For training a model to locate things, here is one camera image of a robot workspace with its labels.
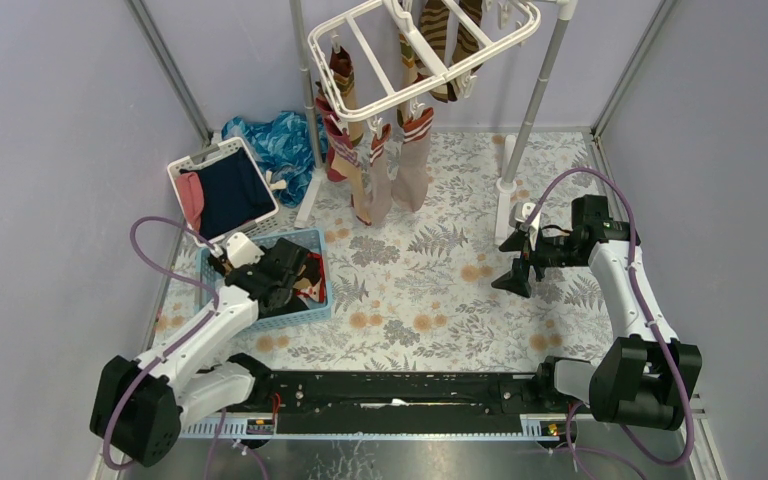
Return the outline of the red striped sock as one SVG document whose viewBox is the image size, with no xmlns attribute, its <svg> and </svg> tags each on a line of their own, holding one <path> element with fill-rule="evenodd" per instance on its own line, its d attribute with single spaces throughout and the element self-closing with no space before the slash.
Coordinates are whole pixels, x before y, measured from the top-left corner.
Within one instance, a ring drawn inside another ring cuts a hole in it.
<svg viewBox="0 0 768 480">
<path fill-rule="evenodd" d="M 322 117 L 328 143 L 327 178 L 332 182 L 358 179 L 361 175 L 360 162 L 348 128 L 342 126 L 342 120 L 326 99 L 321 82 L 316 81 L 315 86 L 317 88 L 315 106 Z"/>
<path fill-rule="evenodd" d="M 365 225 L 371 225 L 372 220 L 368 210 L 367 194 L 363 184 L 363 168 L 354 165 L 347 175 L 351 187 L 351 205 L 356 218 Z"/>
</svg>

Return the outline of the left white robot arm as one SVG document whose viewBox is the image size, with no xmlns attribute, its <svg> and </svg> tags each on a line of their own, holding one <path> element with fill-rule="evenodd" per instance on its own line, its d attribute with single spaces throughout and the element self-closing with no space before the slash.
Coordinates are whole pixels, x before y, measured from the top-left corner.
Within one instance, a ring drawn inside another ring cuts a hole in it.
<svg viewBox="0 0 768 480">
<path fill-rule="evenodd" d="M 269 401 L 270 385 L 235 360 L 207 373 L 205 361 L 264 313 L 297 300 L 294 285 L 310 256 L 286 238 L 260 247 L 235 234 L 211 250 L 212 263 L 227 273 L 211 299 L 166 342 L 133 359 L 112 358 L 103 367 L 90 430 L 102 441 L 112 470 L 152 466 L 166 456 L 182 430 L 225 407 L 256 411 Z"/>
</svg>

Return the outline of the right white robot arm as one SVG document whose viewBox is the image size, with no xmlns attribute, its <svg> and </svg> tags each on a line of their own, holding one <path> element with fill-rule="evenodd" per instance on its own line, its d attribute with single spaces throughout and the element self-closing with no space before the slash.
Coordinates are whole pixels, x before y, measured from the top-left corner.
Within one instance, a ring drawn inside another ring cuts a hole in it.
<svg viewBox="0 0 768 480">
<path fill-rule="evenodd" d="M 598 421 L 678 429 L 685 420 L 680 394 L 693 392 L 702 356 L 667 324 L 629 223 L 613 219 L 600 195 L 574 199 L 571 228 L 555 236 L 545 235 L 539 220 L 532 203 L 511 208 L 511 233 L 499 249 L 516 256 L 493 288 L 530 298 L 548 270 L 586 267 L 601 291 L 614 341 L 598 362 L 547 357 L 527 382 L 526 399 L 549 412 L 581 401 Z"/>
</svg>

